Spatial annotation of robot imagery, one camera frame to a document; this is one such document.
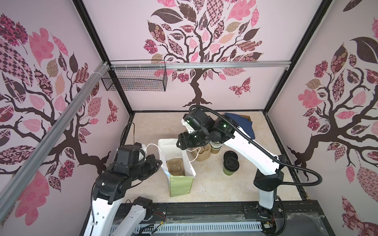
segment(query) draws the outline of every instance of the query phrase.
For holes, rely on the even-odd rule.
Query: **marble floor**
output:
[[[255,132],[256,141],[268,151],[280,155],[280,150],[269,129],[265,117],[260,111],[232,112],[235,114],[250,116]],[[136,113],[133,119],[135,123],[135,141],[149,144],[158,143],[159,139],[177,139],[179,133],[186,131],[181,124],[185,112],[161,112],[161,113]],[[126,144],[133,143],[133,128],[131,128]],[[238,152],[240,168],[233,175],[223,173],[223,154],[233,150],[223,146],[218,154],[211,154],[203,161],[192,162],[197,175],[194,178],[190,194],[170,197],[168,179],[162,169],[145,180],[142,184],[126,191],[125,200],[131,202],[138,196],[152,199],[154,202],[230,202],[230,201],[258,201],[258,188],[253,185],[257,168]],[[150,145],[148,154],[159,157],[157,147]],[[282,169],[284,181],[292,182],[287,167]],[[283,201],[301,200],[295,186],[278,186],[277,195]]]

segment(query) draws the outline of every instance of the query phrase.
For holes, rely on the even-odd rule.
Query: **black cable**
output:
[[[260,146],[258,143],[256,143],[254,140],[252,140],[250,137],[248,137],[247,135],[245,135],[232,122],[230,122],[229,120],[227,120],[223,115],[219,114],[218,112],[216,112],[216,111],[214,111],[214,110],[212,110],[210,108],[207,108],[205,106],[201,106],[201,105],[193,105],[193,106],[191,106],[189,108],[189,112],[191,110],[193,110],[194,108],[200,108],[200,109],[202,109],[204,111],[211,112],[214,115],[216,115],[216,116],[220,117],[221,119],[223,119],[226,123],[228,123],[231,127],[233,127],[236,130],[236,132],[238,132],[243,138],[245,138],[249,143],[253,144],[260,151],[262,151],[265,155],[267,155],[273,162],[277,162],[278,164],[286,166],[288,168],[293,168],[293,169],[297,169],[297,170],[302,170],[302,171],[308,172],[310,174],[315,175],[318,178],[317,181],[314,181],[314,182],[311,182],[311,183],[282,182],[281,185],[315,186],[315,185],[318,185],[318,184],[320,184],[322,182],[323,178],[322,178],[322,176],[319,173],[317,173],[317,172],[315,172],[313,170],[307,169],[307,168],[298,167],[296,165],[291,165],[291,164],[284,163],[284,162],[278,160],[277,158],[275,158],[274,156],[272,156],[267,150],[265,150],[262,146]]]
[[[284,231],[284,229],[286,227],[286,213],[285,213],[285,210],[284,210],[284,206],[282,204],[281,198],[279,196],[277,196],[277,198],[278,198],[278,201],[280,201],[280,204],[281,204],[281,209],[282,209],[282,213],[283,213],[283,225],[282,225],[282,228],[278,232],[276,232],[276,233],[269,234],[269,233],[263,232],[267,236],[276,236],[276,235],[279,235],[279,234],[281,234]]]

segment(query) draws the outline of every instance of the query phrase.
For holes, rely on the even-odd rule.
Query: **stack of paper cups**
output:
[[[211,153],[217,154],[222,148],[223,143],[210,141]]]

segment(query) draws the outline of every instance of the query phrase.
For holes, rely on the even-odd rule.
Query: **paper bag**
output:
[[[176,143],[177,139],[159,139],[158,141],[158,146],[161,151],[161,167],[167,175],[169,194],[171,197],[189,194],[195,177],[194,168],[189,162],[186,151],[178,148]],[[185,176],[174,176],[168,172],[167,161],[173,158],[180,158],[183,160]]]

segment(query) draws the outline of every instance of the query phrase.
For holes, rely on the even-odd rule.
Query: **wire basket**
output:
[[[167,80],[167,70],[164,60],[152,60],[152,64],[125,64],[122,66],[118,64],[116,67],[111,67],[102,77],[102,82],[107,91],[165,92]]]

